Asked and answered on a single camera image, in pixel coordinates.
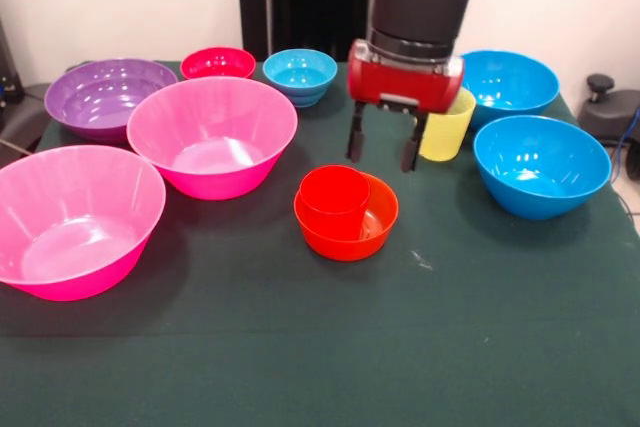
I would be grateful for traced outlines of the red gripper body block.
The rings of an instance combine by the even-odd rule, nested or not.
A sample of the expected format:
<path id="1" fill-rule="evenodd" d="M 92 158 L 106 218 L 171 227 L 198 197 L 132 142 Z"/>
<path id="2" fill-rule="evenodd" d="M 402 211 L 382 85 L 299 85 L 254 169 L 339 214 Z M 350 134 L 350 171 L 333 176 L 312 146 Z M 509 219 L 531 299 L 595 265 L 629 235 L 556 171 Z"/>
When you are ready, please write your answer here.
<path id="1" fill-rule="evenodd" d="M 445 113 L 463 77 L 464 60 L 457 56 L 444 63 L 404 64 L 376 53 L 363 39 L 356 39 L 348 54 L 348 91 L 365 103 L 391 102 L 419 112 Z"/>

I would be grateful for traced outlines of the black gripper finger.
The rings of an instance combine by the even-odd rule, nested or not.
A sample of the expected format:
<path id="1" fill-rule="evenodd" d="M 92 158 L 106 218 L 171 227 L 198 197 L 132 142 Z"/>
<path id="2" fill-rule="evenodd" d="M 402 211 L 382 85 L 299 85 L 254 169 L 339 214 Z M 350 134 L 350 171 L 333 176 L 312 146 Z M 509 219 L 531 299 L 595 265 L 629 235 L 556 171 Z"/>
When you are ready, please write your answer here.
<path id="1" fill-rule="evenodd" d="M 423 140 L 428 115 L 426 113 L 415 113 L 411 110 L 403 110 L 402 113 L 415 121 L 412 134 L 405 143 L 401 161 L 401 170 L 403 172 L 411 172 L 416 168 L 417 157 Z"/>
<path id="2" fill-rule="evenodd" d="M 346 158 L 353 163 L 358 163 L 360 161 L 364 145 L 362 121 L 365 106 L 366 104 L 364 102 L 354 102 L 354 111 L 350 125 L 349 140 L 346 152 Z"/>

